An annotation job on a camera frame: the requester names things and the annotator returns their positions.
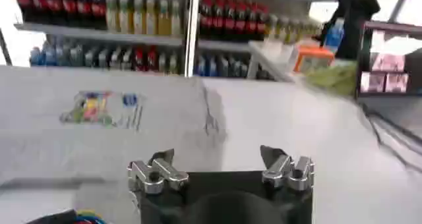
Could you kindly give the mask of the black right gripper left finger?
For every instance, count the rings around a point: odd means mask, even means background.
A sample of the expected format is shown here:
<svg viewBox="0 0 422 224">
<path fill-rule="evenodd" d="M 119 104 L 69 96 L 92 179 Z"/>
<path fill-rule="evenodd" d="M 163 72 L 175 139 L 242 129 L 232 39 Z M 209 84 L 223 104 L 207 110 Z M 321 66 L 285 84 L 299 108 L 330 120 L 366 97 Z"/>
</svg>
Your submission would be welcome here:
<svg viewBox="0 0 422 224">
<path fill-rule="evenodd" d="M 168 149 L 154 153 L 148 162 L 131 161 L 127 167 L 129 190 L 161 194 L 167 184 L 175 191 L 182 191 L 189 183 L 189 174 L 172 165 L 174 154 L 174 149 Z"/>
</svg>

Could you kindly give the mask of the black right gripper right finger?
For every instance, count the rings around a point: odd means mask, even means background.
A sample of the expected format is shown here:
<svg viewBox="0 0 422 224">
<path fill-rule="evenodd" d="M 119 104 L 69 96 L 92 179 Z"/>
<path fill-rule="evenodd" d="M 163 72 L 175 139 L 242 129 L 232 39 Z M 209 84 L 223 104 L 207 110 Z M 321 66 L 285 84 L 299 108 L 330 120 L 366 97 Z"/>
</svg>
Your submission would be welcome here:
<svg viewBox="0 0 422 224">
<path fill-rule="evenodd" d="M 297 161 L 279 148 L 260 146 L 261 158 L 266 166 L 262 182 L 273 189 L 287 186 L 295 191 L 305 191 L 314 186 L 315 164 L 310 157 L 301 156 Z"/>
</svg>

